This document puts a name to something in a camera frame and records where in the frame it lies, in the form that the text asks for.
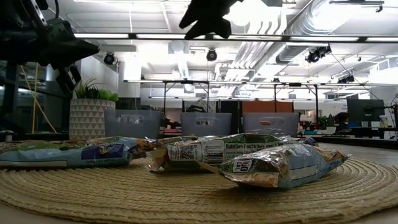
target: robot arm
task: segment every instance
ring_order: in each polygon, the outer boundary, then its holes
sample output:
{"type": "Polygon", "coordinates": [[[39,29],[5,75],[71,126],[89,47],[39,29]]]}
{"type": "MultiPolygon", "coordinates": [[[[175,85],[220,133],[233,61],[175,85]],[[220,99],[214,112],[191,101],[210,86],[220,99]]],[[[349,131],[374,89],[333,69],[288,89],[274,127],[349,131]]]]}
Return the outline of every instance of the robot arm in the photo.
{"type": "Polygon", "coordinates": [[[98,46],[77,39],[68,21],[44,19],[46,0],[0,1],[0,60],[51,64],[60,75],[57,82],[70,93],[81,80],[77,60],[97,54],[98,46]]]}

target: green plant leaves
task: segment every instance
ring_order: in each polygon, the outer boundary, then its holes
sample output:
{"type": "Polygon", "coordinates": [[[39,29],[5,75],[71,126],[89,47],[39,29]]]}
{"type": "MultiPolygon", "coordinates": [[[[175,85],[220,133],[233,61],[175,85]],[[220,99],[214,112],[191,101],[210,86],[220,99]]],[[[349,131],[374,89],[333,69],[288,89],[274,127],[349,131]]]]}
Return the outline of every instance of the green plant leaves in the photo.
{"type": "Polygon", "coordinates": [[[99,90],[95,86],[97,83],[93,83],[95,80],[95,78],[90,78],[86,82],[80,81],[75,89],[77,98],[111,100],[114,102],[119,100],[117,93],[112,93],[109,90],[99,90]]]}
{"type": "Polygon", "coordinates": [[[109,90],[99,90],[99,98],[101,100],[108,100],[112,96],[112,92],[109,90]]]}
{"type": "Polygon", "coordinates": [[[119,96],[118,96],[118,94],[117,93],[113,93],[112,94],[112,96],[111,97],[109,97],[109,99],[108,100],[111,100],[111,101],[113,101],[113,102],[116,102],[116,101],[118,101],[119,100],[119,96]]]}

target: security camera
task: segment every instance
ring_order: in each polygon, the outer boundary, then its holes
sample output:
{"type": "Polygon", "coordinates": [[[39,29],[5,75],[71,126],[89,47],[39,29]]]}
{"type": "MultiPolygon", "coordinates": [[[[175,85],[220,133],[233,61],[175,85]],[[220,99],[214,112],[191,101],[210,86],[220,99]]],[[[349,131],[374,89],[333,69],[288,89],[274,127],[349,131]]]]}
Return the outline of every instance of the security camera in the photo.
{"type": "Polygon", "coordinates": [[[207,61],[208,62],[214,62],[215,60],[217,60],[217,53],[215,49],[209,49],[209,51],[207,52],[207,61]]]}
{"type": "Polygon", "coordinates": [[[114,57],[114,52],[106,53],[104,57],[104,63],[107,65],[114,65],[118,62],[117,58],[114,57]]]}

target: table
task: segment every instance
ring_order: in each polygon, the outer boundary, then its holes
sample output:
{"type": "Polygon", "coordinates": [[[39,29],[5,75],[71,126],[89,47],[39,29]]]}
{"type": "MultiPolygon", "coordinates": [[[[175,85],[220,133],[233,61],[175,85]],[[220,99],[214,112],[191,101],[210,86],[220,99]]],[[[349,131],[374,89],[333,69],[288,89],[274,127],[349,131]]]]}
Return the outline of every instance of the table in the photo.
{"type": "Polygon", "coordinates": [[[369,137],[373,136],[379,137],[380,139],[384,139],[385,131],[398,131],[397,128],[364,128],[364,127],[352,127],[351,132],[355,135],[356,138],[369,137]]]}
{"type": "MultiPolygon", "coordinates": [[[[353,154],[353,156],[378,162],[389,166],[398,166],[398,152],[390,149],[378,149],[370,147],[344,146],[337,144],[320,143],[320,147],[325,149],[337,149],[343,153],[353,154]]],[[[23,212],[15,208],[0,204],[1,224],[79,224],[71,220],[59,218],[42,217],[31,213],[23,212]]],[[[359,220],[349,222],[349,224],[391,224],[398,223],[398,207],[390,208],[380,212],[362,217],[359,220]]]]}

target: potted plant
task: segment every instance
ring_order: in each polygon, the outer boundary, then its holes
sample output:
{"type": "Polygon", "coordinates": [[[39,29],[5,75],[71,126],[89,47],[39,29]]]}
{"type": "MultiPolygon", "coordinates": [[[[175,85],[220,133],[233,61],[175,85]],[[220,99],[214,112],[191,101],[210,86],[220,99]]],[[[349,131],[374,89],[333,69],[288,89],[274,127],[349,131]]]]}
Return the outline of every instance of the potted plant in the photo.
{"type": "Polygon", "coordinates": [[[114,110],[117,93],[99,90],[94,78],[80,82],[70,102],[69,139],[85,141],[105,137],[105,110],[114,110]]]}
{"type": "Polygon", "coordinates": [[[328,126],[328,117],[322,116],[319,117],[318,120],[319,120],[318,130],[326,130],[326,127],[328,126]]]}
{"type": "Polygon", "coordinates": [[[334,134],[335,132],[336,132],[335,119],[334,119],[334,117],[331,114],[329,114],[328,126],[326,127],[326,133],[327,134],[334,134]]]}

